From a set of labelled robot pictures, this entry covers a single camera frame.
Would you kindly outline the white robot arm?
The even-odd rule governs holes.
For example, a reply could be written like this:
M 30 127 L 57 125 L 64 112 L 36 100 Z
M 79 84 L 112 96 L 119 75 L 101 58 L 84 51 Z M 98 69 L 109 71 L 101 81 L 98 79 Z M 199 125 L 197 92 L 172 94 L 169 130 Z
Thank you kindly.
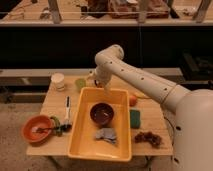
M 191 91 L 123 58 L 117 44 L 99 51 L 90 78 L 106 86 L 116 75 L 175 114 L 173 171 L 213 171 L 213 90 Z

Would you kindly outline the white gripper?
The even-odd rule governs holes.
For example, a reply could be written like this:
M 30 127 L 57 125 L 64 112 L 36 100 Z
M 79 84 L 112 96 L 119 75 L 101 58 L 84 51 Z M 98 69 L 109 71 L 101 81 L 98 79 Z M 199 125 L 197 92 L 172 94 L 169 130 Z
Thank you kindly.
M 96 80 L 104 89 L 107 88 L 112 74 L 101 67 L 96 67 L 88 76 L 91 80 Z

